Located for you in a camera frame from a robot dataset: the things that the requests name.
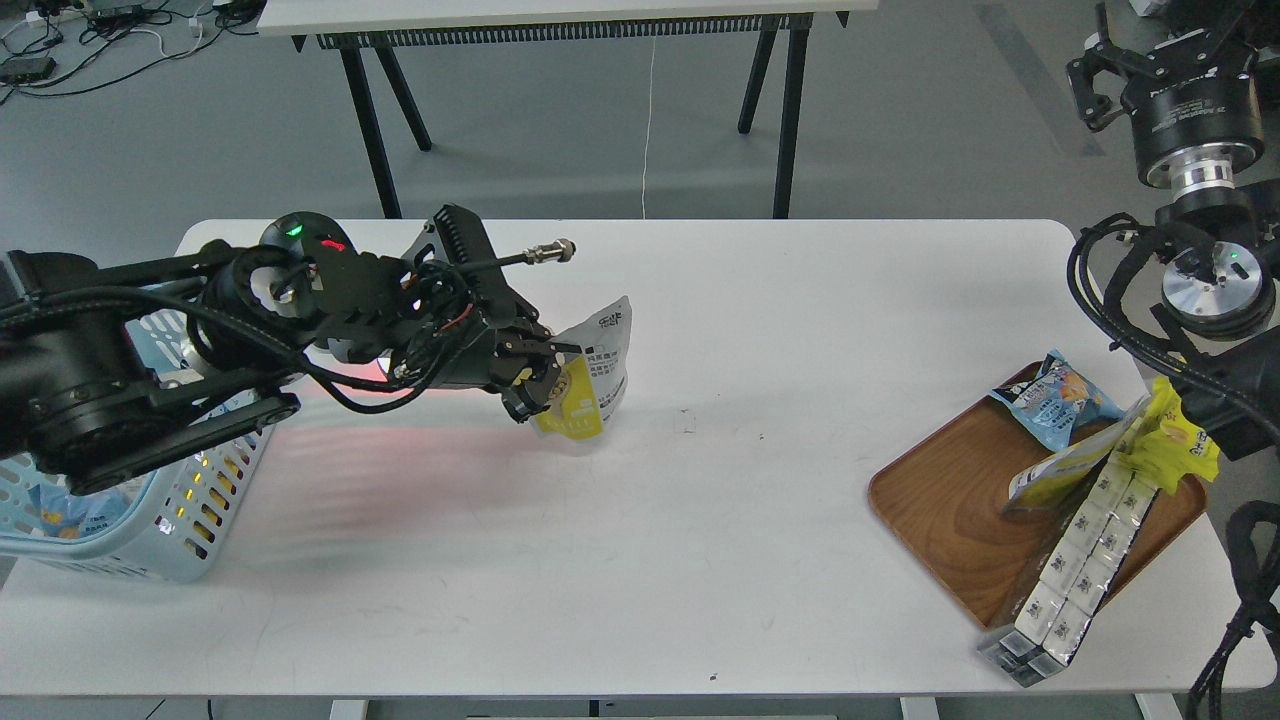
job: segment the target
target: light blue plastic basket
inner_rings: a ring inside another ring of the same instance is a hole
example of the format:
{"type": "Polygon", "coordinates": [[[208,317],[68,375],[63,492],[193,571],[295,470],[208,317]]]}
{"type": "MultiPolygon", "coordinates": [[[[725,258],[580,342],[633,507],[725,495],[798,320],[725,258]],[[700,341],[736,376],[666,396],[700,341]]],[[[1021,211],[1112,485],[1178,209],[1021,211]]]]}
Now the light blue plastic basket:
{"type": "MultiPolygon", "coordinates": [[[[163,310],[136,323],[129,334],[143,364],[168,373],[182,364],[182,318],[163,310]]],[[[234,410],[242,393],[210,415],[234,410]]],[[[77,539],[46,537],[31,489],[59,478],[38,471],[31,457],[0,461],[0,555],[47,565],[151,580],[189,582],[204,575],[227,541],[270,428],[174,462],[142,479],[137,497],[109,528],[77,539]]]]}

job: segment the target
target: white cable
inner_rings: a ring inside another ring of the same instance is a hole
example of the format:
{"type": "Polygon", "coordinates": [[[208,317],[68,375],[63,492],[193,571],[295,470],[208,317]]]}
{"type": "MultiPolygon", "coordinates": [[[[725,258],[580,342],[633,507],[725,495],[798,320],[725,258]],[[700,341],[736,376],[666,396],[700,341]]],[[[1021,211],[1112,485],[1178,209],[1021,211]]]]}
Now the white cable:
{"type": "Polygon", "coordinates": [[[187,50],[182,55],[174,55],[174,58],[186,58],[187,55],[191,55],[196,50],[200,50],[200,44],[201,41],[205,40],[205,23],[198,23],[197,27],[200,27],[200,35],[196,36],[196,44],[191,46],[191,50],[187,50]]]}
{"type": "Polygon", "coordinates": [[[145,32],[147,35],[155,36],[155,38],[160,41],[160,55],[163,55],[165,58],[186,58],[187,55],[191,55],[192,53],[195,53],[196,49],[200,47],[200,42],[202,40],[205,40],[205,23],[200,23],[200,35],[196,37],[196,44],[191,46],[191,50],[187,50],[186,53],[178,53],[177,55],[168,55],[168,54],[165,54],[165,51],[164,51],[164,37],[161,37],[159,32],[156,32],[154,29],[147,29],[147,28],[138,27],[138,28],[131,29],[125,35],[133,35],[134,32],[145,32]]]}
{"type": "Polygon", "coordinates": [[[27,24],[27,20],[18,20],[17,23],[14,23],[12,28],[4,31],[4,35],[0,35],[0,40],[9,40],[9,36],[13,35],[13,31],[18,29],[24,24],[27,24]]]}
{"type": "Polygon", "coordinates": [[[136,28],[125,32],[124,35],[133,35],[136,32],[145,32],[147,35],[154,36],[157,41],[160,41],[160,54],[164,55],[165,58],[169,56],[169,55],[165,55],[165,51],[164,51],[164,37],[161,37],[159,32],[156,32],[154,29],[147,29],[145,27],[136,27],[136,28]]]}
{"type": "Polygon", "coordinates": [[[644,129],[644,169],[640,170],[640,219],[649,219],[645,208],[645,192],[649,178],[649,140],[653,137],[653,65],[658,58],[658,36],[653,36],[653,51],[649,54],[649,123],[644,129]]]}

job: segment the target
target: packaged snack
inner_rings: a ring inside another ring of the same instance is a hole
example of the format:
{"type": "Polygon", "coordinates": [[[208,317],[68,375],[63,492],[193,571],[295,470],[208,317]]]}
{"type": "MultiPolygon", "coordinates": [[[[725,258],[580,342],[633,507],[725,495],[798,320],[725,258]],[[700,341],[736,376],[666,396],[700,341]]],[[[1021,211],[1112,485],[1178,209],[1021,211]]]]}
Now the packaged snack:
{"type": "MultiPolygon", "coordinates": [[[[1009,482],[1009,502],[1005,505],[1005,510],[1056,507],[1102,462],[1108,452],[1112,452],[1112,448],[1117,447],[1117,443],[1147,410],[1147,402],[1148,398],[1139,400],[1125,413],[1124,418],[1111,427],[1066,450],[1055,452],[1042,462],[1014,475],[1014,479],[1009,482]]],[[[1110,478],[1105,480],[1105,487],[1111,487],[1110,478]]],[[[1124,486],[1116,491],[1116,500],[1119,500],[1119,492],[1123,491],[1124,486]]],[[[1110,498],[1100,500],[1100,502],[1107,501],[1110,498]]]]}
{"type": "Polygon", "coordinates": [[[1169,378],[1156,378],[1151,405],[1138,423],[1133,439],[1114,451],[1117,461],[1143,479],[1170,493],[1178,492],[1183,475],[1212,482],[1217,477],[1217,443],[1183,415],[1183,401],[1169,378]]]}
{"type": "Polygon", "coordinates": [[[1044,357],[1034,379],[998,387],[988,395],[1004,402],[1014,418],[1053,452],[1070,445],[1073,429],[1123,415],[1120,407],[1073,370],[1057,350],[1044,357]]]}
{"type": "Polygon", "coordinates": [[[40,512],[46,537],[78,539],[114,525],[133,505],[133,498],[119,487],[74,496],[63,486],[37,484],[31,488],[31,503],[40,512]]]}
{"type": "Polygon", "coordinates": [[[627,389],[631,301],[622,296],[556,340],[580,346],[582,354],[564,363],[550,409],[534,415],[532,424],[540,433],[572,439],[595,437],[604,432],[627,389]]]}

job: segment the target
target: item in basket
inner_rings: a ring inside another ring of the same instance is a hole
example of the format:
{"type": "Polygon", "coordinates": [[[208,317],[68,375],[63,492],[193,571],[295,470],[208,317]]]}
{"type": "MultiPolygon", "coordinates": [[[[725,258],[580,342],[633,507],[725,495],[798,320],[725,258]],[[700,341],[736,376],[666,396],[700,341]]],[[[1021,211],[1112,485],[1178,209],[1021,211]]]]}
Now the item in basket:
{"type": "Polygon", "coordinates": [[[1033,379],[997,387],[989,395],[1053,452],[1070,445],[1073,429],[1121,415],[1120,407],[1073,370],[1057,350],[1044,357],[1033,379]]]}
{"type": "Polygon", "coordinates": [[[133,498],[118,487],[74,496],[63,486],[36,484],[29,495],[45,536],[61,539],[97,534],[114,525],[133,503],[133,498]]]}

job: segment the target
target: wooden tray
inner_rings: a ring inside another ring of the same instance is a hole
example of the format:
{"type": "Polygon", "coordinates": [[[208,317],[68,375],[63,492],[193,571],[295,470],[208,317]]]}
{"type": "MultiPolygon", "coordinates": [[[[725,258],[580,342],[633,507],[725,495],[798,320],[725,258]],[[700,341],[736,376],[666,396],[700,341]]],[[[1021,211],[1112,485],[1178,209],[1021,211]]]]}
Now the wooden tray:
{"type": "MultiPolygon", "coordinates": [[[[1009,382],[1029,379],[1028,365],[1009,382]]],[[[998,401],[983,397],[872,478],[872,507],[986,629],[1057,512],[1001,514],[1009,482],[1050,452],[998,401]]],[[[1208,507],[1199,479],[1161,492],[1129,551],[1114,597],[1208,507]]]]}

